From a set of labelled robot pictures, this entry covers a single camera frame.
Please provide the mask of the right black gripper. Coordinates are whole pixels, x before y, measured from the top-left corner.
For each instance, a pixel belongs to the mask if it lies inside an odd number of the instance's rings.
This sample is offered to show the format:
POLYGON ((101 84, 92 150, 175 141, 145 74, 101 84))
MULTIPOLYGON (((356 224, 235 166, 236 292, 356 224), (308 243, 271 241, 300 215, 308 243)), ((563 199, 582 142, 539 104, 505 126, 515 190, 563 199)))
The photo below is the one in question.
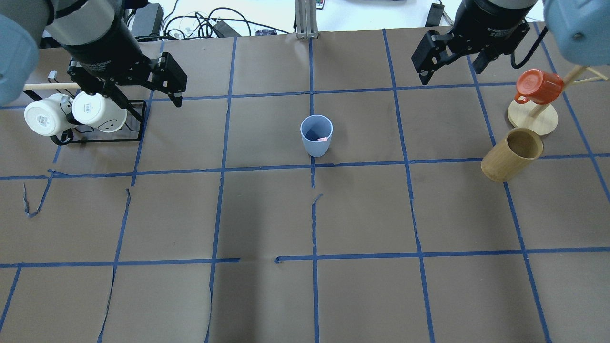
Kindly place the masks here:
POLYGON ((529 0, 463 0, 453 26, 446 33, 427 31, 412 54, 421 85, 460 57, 477 54, 473 67, 481 74, 491 61, 514 53, 529 32, 530 9, 529 0))

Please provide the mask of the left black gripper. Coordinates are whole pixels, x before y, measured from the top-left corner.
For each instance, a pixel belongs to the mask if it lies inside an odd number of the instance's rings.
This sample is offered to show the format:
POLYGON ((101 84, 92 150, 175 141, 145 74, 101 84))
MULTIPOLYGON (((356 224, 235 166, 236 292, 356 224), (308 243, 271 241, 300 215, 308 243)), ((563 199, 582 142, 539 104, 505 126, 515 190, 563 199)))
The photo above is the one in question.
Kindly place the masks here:
POLYGON ((67 45, 83 72, 68 68, 70 78, 86 93, 101 94, 116 103, 127 102, 118 86, 142 86, 164 93, 176 107, 183 104, 187 74, 169 52, 146 56, 126 24, 114 21, 109 30, 85 45, 67 45))

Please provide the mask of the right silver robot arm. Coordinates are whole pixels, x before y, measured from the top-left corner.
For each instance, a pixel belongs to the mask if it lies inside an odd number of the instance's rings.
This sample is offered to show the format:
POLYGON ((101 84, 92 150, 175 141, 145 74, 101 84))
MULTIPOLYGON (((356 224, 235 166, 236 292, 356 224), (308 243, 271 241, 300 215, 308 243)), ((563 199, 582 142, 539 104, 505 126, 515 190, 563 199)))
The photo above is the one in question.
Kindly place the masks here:
MULTIPOLYGON (((411 60, 423 85, 434 72, 460 57, 476 54, 476 74, 501 55, 512 56, 527 35, 527 14, 533 0, 463 0, 447 33, 425 33, 411 60)), ((522 62, 523 67, 548 32, 553 34, 561 55, 573 64, 608 65, 610 61, 610 5, 607 0, 545 0, 546 22, 538 39, 522 62)))

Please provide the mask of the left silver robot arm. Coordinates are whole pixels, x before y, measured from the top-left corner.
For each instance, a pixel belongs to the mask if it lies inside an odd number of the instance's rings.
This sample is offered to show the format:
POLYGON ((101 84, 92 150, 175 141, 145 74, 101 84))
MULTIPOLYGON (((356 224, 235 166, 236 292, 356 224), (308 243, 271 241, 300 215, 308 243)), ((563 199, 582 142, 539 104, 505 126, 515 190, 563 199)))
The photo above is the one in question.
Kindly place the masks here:
POLYGON ((3 0, 1 2, 1 104, 17 100, 39 62, 48 32, 76 61, 68 75, 87 95, 130 109, 120 86, 165 93, 181 107, 187 75, 170 53, 152 60, 107 0, 3 0))

